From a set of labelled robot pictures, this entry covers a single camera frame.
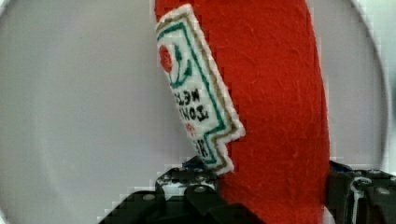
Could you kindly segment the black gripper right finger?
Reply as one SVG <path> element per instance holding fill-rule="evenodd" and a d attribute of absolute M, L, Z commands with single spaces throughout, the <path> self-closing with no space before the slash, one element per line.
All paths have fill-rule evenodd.
<path fill-rule="evenodd" d="M 326 208 L 335 224 L 396 224 L 395 176 L 330 161 Z"/>

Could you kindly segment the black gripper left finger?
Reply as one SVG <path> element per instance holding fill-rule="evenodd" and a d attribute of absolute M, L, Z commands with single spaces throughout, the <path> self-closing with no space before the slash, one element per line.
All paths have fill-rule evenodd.
<path fill-rule="evenodd" d="M 98 224 L 265 224 L 241 203 L 219 195 L 218 177 L 193 157 L 130 194 Z"/>

